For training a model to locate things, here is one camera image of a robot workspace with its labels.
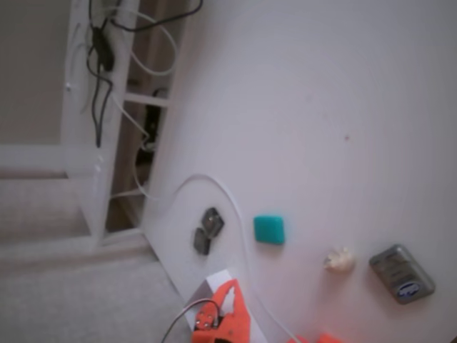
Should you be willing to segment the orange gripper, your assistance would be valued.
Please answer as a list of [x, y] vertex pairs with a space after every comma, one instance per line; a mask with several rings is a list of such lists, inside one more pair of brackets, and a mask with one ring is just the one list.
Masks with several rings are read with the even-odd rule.
[[223, 302], [231, 289], [234, 293], [232, 312], [223, 315], [218, 324], [215, 312], [199, 312], [191, 335], [192, 342], [250, 342], [251, 318], [237, 280], [227, 281], [215, 291], [213, 300], [217, 304], [218, 315], [221, 314]]

